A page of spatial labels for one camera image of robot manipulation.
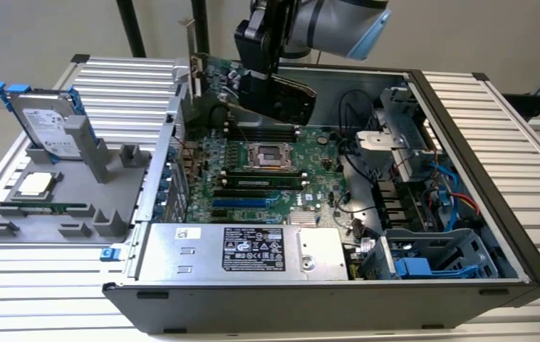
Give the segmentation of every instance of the red cable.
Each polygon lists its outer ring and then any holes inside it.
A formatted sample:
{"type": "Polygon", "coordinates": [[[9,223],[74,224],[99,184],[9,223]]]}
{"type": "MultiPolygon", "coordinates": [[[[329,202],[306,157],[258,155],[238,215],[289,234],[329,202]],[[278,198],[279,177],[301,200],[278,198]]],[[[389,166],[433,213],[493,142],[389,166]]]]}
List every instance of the red cable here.
{"type": "Polygon", "coordinates": [[[463,194],[454,193],[454,192],[450,192],[449,195],[453,196],[453,197],[461,198],[461,199],[463,199],[467,203],[470,203],[470,205],[475,208],[477,215],[478,215],[478,205],[477,205],[475,201],[473,201],[469,196],[466,196],[466,195],[463,195],[463,194]]]}

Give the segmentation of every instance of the white wall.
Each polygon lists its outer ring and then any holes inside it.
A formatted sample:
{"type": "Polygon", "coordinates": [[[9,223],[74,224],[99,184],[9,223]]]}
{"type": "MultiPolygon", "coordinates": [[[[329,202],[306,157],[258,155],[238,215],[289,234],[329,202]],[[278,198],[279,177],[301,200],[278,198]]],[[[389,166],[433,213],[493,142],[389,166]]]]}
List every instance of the white wall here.
{"type": "MultiPolygon", "coordinates": [[[[249,0],[206,0],[210,48],[237,58],[233,30],[249,0]]],[[[149,57],[186,55],[189,0],[134,0],[149,57]]],[[[366,61],[321,63],[487,73],[498,89],[540,83],[538,0],[390,0],[391,18],[366,61]]],[[[129,56],[114,0],[0,0],[0,80],[51,86],[74,53],[129,56]]]]}

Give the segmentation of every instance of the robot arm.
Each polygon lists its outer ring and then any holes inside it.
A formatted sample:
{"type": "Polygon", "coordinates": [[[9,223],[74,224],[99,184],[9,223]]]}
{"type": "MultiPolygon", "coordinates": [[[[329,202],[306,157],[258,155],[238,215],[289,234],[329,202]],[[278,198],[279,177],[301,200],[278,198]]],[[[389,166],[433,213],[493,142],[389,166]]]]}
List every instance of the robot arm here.
{"type": "Polygon", "coordinates": [[[279,57],[303,57],[311,48],[365,59],[390,11],[387,0],[251,0],[249,20],[234,41],[250,73],[239,82],[239,105],[279,121],[305,125],[315,93],[275,70],[279,57]]]}

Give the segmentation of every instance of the blue cable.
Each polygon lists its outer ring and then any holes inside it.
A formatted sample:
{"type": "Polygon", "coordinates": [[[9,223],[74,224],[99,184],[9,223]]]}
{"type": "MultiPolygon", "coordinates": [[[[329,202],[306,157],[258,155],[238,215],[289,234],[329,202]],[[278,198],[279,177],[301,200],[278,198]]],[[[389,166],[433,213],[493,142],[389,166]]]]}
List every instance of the blue cable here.
{"type": "Polygon", "coordinates": [[[475,275],[478,270],[477,265],[470,265],[463,267],[457,271],[431,271],[431,275],[435,276],[437,279],[451,279],[451,278],[471,278],[475,275]]]}
{"type": "MultiPolygon", "coordinates": [[[[435,163],[430,163],[430,166],[434,167],[443,175],[447,175],[453,179],[453,192],[458,191],[458,176],[455,173],[449,171],[445,167],[441,165],[437,165],[435,163]]],[[[447,226],[445,227],[443,232],[450,232],[453,229],[453,224],[455,223],[457,216],[458,216],[458,199],[455,197],[451,197],[451,217],[449,217],[449,222],[447,226]]]]}

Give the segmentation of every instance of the warning label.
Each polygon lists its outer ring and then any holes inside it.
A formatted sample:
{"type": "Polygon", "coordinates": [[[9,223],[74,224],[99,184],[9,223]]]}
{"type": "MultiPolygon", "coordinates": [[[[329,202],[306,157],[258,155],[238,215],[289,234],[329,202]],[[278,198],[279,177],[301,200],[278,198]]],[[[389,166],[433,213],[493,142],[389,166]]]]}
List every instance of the warning label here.
{"type": "Polygon", "coordinates": [[[283,271],[285,249],[281,228],[225,228],[225,271],[283,271]]]}

